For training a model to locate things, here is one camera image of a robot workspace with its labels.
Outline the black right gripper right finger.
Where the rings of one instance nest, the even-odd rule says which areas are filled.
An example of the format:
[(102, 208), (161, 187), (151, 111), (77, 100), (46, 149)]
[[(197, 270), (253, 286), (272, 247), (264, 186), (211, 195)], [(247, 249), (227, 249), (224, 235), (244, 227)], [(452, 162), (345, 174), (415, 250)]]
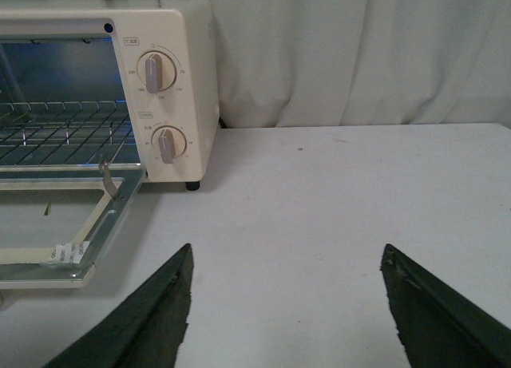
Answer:
[(510, 329), (387, 244), (380, 271), (412, 367), (509, 367)]

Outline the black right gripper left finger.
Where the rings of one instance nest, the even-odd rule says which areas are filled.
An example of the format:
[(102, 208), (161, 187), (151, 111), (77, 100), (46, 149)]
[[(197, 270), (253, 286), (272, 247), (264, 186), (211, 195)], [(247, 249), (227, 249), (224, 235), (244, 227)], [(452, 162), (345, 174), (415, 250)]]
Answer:
[(52, 367), (174, 367), (188, 327), (194, 260), (186, 243)]

